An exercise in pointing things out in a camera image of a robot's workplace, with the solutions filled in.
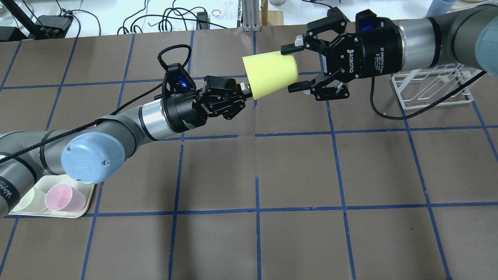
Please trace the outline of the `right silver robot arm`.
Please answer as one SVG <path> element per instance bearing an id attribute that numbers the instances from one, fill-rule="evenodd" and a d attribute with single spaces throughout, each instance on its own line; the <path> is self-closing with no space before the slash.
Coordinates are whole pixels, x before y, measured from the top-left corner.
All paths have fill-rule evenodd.
<path id="1" fill-rule="evenodd" d="M 311 50 L 325 58 L 324 71 L 310 81 L 288 86 L 317 101 L 350 96 L 347 83 L 417 69 L 459 63 L 497 75 L 496 3 L 402 23 L 367 9 L 356 14 L 354 33 L 337 7 L 306 25 L 281 54 Z"/>

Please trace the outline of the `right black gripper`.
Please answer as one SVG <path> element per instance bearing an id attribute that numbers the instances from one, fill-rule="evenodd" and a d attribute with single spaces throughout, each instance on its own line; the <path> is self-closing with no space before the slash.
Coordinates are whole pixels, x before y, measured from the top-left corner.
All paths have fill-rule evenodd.
<path id="1" fill-rule="evenodd" d="M 358 37 L 347 33 L 349 20 L 334 7 L 327 16 L 306 25 L 306 33 L 294 43 L 282 45 L 281 55 L 311 50 L 325 58 L 324 72 L 311 81 L 295 82 L 288 92 L 313 94 L 317 101 L 349 97 L 346 84 L 355 79 L 393 74 L 402 68 L 400 28 L 393 22 L 382 34 Z"/>

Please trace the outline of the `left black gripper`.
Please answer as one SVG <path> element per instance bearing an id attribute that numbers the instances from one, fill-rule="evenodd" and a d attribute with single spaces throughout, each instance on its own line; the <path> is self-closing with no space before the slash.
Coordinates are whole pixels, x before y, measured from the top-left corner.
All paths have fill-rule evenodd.
<path id="1" fill-rule="evenodd" d="M 196 91 L 162 96 L 167 123 L 176 133 L 204 126 L 207 119 L 222 116 L 233 119 L 253 98 L 249 82 L 237 83 L 235 79 L 205 76 L 204 86 Z"/>

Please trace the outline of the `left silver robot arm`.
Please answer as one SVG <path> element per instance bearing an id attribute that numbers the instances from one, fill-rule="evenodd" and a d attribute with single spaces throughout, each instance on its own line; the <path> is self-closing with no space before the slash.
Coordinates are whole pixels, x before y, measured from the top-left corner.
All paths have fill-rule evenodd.
<path id="1" fill-rule="evenodd" d="M 45 175 L 67 174 L 82 183 L 103 182 L 116 173 L 141 145 L 204 126 L 207 119 L 232 119 L 253 97 L 248 82 L 206 76 L 194 86 L 158 85 L 153 101 L 72 130 L 1 135 L 1 216 L 16 207 Z"/>

